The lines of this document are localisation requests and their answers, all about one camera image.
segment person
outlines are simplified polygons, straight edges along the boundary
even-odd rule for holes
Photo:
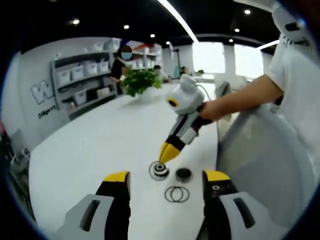
[[[281,5],[272,17],[281,35],[269,70],[238,92],[205,103],[199,113],[218,121],[283,97],[280,114],[306,147],[315,178],[320,177],[320,69],[305,29]]]
[[[155,65],[153,70],[158,74],[158,79],[164,83],[170,83],[171,78],[168,77],[164,71],[161,69],[160,65]]]
[[[116,83],[116,91],[118,95],[122,95],[124,92],[121,88],[121,76],[126,75],[126,62],[122,57],[122,50],[125,48],[125,45],[121,45],[116,52],[117,58],[114,60],[111,68],[110,79]]]

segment logo text on wall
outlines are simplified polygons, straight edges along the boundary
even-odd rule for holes
[[[47,110],[44,110],[42,112],[38,113],[38,118],[41,119],[44,116],[47,116],[51,111],[56,110],[56,105],[53,105],[52,107],[48,108]]]
[[[31,92],[34,100],[38,105],[42,104],[45,99],[50,99],[54,96],[54,91],[49,81],[42,80],[31,87]]]

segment person's hand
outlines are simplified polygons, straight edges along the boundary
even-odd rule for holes
[[[201,111],[199,112],[200,117],[203,119],[217,121],[223,117],[222,106],[219,101],[206,101]]]

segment window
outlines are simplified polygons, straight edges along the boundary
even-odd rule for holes
[[[264,61],[260,50],[243,45],[234,45],[235,74],[255,79],[264,74]]]
[[[192,45],[193,68],[206,74],[226,71],[224,45],[221,42],[198,42]]]

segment black lettering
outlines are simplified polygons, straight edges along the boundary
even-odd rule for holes
[[[53,111],[55,109],[57,109],[57,107],[56,107],[56,105],[53,105],[49,109],[39,112],[38,118],[41,119],[43,116],[47,116],[51,111]]]

